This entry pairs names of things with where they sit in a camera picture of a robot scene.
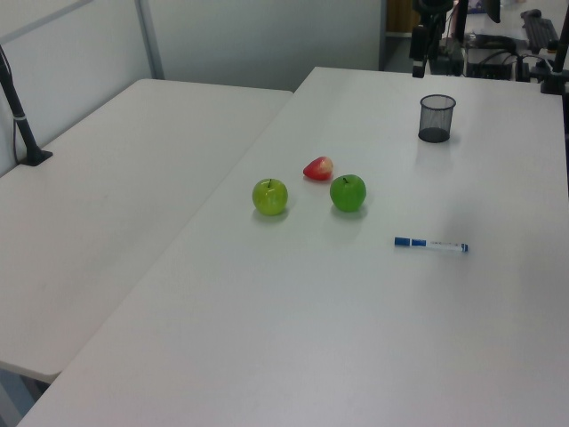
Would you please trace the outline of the black Franka gripper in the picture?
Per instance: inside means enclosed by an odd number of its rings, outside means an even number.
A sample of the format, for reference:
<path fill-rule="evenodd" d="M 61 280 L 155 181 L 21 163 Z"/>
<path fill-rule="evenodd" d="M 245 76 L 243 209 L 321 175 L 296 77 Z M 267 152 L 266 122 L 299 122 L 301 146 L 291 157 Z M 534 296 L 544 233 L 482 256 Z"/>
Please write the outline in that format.
<path fill-rule="evenodd" d="M 450 10 L 450 0 L 412 0 L 412 8 L 420 15 L 420 25 L 413 28 L 410 45 L 412 74 L 415 78 L 424 78 L 427 50 L 428 61 L 438 57 L 439 42 L 445 31 L 445 16 Z"/>

